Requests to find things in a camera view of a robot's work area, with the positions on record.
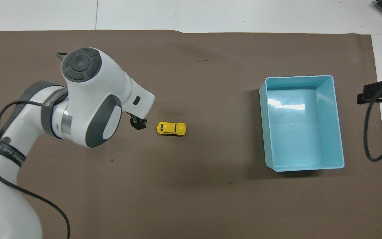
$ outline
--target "light blue tray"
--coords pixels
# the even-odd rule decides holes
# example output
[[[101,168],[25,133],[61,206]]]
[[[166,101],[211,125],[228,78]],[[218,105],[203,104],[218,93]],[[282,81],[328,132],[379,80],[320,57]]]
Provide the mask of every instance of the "light blue tray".
[[[269,77],[259,95],[268,167],[277,172],[344,167],[332,76]]]

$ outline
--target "white table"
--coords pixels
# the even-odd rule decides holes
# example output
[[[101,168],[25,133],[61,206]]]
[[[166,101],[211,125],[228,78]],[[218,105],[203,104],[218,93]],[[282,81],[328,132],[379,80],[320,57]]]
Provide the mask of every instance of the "white table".
[[[373,1],[0,0],[0,31],[90,29],[371,34],[382,80],[382,13]]]

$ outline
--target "round button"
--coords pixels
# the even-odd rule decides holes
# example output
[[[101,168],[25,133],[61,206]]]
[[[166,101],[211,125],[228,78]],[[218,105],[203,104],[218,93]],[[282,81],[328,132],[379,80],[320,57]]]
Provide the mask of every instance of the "round button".
[[[75,56],[70,65],[75,71],[84,71],[89,67],[90,60],[86,55],[77,55]]]

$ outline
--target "black velcro strap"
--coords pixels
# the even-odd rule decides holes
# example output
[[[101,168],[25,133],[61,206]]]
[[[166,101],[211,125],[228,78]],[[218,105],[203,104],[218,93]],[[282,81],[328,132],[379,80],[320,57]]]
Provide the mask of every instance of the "black velcro strap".
[[[26,160],[26,156],[21,153],[18,149],[13,146],[6,144],[0,140],[0,155],[11,160],[19,167],[23,165],[23,162]]]
[[[44,131],[53,135],[56,138],[62,139],[58,137],[52,127],[52,119],[53,119],[53,109],[54,105],[60,103],[67,97],[67,88],[62,88],[54,91],[45,101],[42,103],[41,107],[41,124]]]

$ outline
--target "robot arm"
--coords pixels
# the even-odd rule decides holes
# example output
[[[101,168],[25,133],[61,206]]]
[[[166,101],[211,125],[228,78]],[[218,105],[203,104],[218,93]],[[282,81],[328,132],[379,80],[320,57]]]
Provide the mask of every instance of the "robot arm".
[[[19,155],[27,156],[36,138],[48,133],[69,139],[85,147],[96,147],[115,133],[122,111],[143,124],[154,102],[154,95],[139,86],[100,50],[73,50],[62,61],[67,88],[47,81],[29,86],[19,100],[41,106],[17,104],[1,130],[0,150],[10,145]],[[0,152],[0,176],[17,184],[23,161],[15,153]],[[42,238],[36,212],[15,189],[0,182],[0,239]]]

